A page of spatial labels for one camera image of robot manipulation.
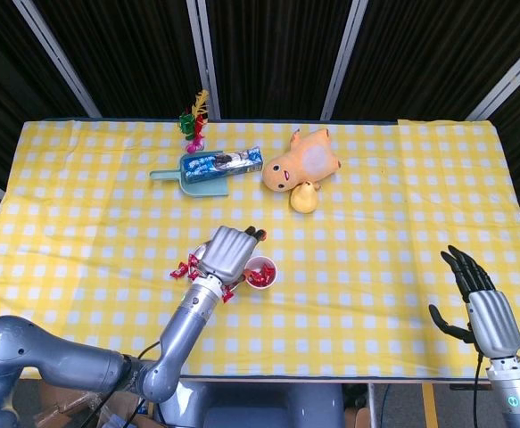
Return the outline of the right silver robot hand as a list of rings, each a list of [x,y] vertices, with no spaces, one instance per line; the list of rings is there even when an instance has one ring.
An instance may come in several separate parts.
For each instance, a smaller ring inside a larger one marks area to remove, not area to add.
[[[467,344],[489,359],[512,358],[520,350],[520,330],[513,310],[503,292],[496,289],[488,273],[471,256],[450,245],[441,252],[450,266],[466,305],[468,325],[450,325],[438,308],[428,310],[434,324],[443,333]]]

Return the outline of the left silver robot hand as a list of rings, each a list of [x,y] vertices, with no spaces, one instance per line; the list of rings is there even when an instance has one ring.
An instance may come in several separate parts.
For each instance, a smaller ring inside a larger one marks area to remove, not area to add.
[[[265,229],[248,226],[239,230],[220,226],[199,261],[199,269],[215,276],[222,284],[233,284],[243,274],[244,268],[255,247],[266,239]]]

